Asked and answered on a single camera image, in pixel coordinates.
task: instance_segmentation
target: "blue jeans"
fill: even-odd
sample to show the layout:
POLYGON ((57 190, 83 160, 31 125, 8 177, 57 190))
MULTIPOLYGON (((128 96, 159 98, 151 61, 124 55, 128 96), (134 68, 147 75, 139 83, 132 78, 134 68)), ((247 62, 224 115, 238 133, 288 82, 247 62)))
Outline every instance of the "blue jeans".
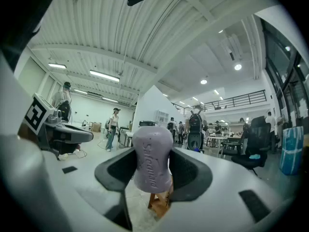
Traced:
POLYGON ((108 136, 107 144, 106 144, 106 149, 112 149, 112 142, 114 140, 114 136, 116 134, 116 127, 112 129, 111 134, 108 136))

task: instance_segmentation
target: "blue cloth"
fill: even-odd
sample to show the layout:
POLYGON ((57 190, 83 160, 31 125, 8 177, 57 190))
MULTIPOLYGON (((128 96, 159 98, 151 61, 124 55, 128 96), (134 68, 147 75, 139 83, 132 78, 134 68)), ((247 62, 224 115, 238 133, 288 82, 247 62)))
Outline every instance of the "blue cloth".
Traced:
POLYGON ((285 175, 298 173, 303 146, 304 130, 302 126, 283 130, 279 168, 285 175))
POLYGON ((112 129, 112 133, 108 136, 107 143, 106 143, 106 149, 112 149, 112 142, 114 140, 115 134, 116 134, 116 127, 115 129, 112 129))
POLYGON ((260 158, 261 158, 261 156, 260 156, 260 155, 255 154, 255 155, 251 155, 251 156, 249 156, 249 158, 250 158, 250 159, 255 159, 255 160, 257 160, 257 159, 260 159, 260 158))

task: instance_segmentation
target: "round ceiling light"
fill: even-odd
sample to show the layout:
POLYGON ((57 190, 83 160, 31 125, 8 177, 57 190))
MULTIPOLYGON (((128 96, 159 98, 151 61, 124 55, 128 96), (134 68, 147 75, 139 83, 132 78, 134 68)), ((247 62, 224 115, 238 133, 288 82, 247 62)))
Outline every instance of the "round ceiling light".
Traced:
POLYGON ((236 71, 239 71, 241 69, 241 64, 236 65, 234 68, 236 71))

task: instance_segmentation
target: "blue plastic wrapped object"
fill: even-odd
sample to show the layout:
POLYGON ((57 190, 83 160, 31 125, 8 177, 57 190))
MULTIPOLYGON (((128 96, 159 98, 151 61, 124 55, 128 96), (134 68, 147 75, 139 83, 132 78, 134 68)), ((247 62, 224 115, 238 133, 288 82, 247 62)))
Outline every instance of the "blue plastic wrapped object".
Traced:
POLYGON ((298 173, 303 146, 304 130, 302 126, 283 130, 279 168, 285 175, 298 173))

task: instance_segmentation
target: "ceiling light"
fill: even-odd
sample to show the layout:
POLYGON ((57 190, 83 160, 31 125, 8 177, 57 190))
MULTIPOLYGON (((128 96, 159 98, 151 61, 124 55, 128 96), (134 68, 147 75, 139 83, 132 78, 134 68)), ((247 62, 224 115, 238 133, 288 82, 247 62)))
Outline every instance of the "ceiling light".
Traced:
POLYGON ((119 79, 118 77, 114 77, 114 76, 111 76, 111 75, 103 74, 103 73, 101 73, 101 72, 90 71, 90 74, 98 75, 98 76, 100 76, 100 77, 104 77, 104 78, 113 80, 113 81, 115 81, 115 82, 119 82, 119 81, 120 81, 120 79, 119 79))
POLYGON ((234 69, 235 69, 236 71, 239 71, 239 70, 241 69, 241 64, 235 65, 234 69))
POLYGON ((66 69, 67 67, 63 64, 53 64, 53 63, 49 63, 48 64, 50 67, 56 67, 56 68, 62 68, 62 69, 66 69))
POLYGON ((87 92, 80 91, 80 90, 77 90, 77 89, 75 89, 74 91, 77 91, 77 92, 80 92, 80 93, 83 93, 83 94, 88 94, 87 92))
POLYGON ((104 97, 102 97, 102 99, 105 99, 105 100, 107 100, 107 101, 111 101, 111 102, 118 102, 118 101, 114 101, 114 100, 107 99, 107 98, 104 98, 104 97))

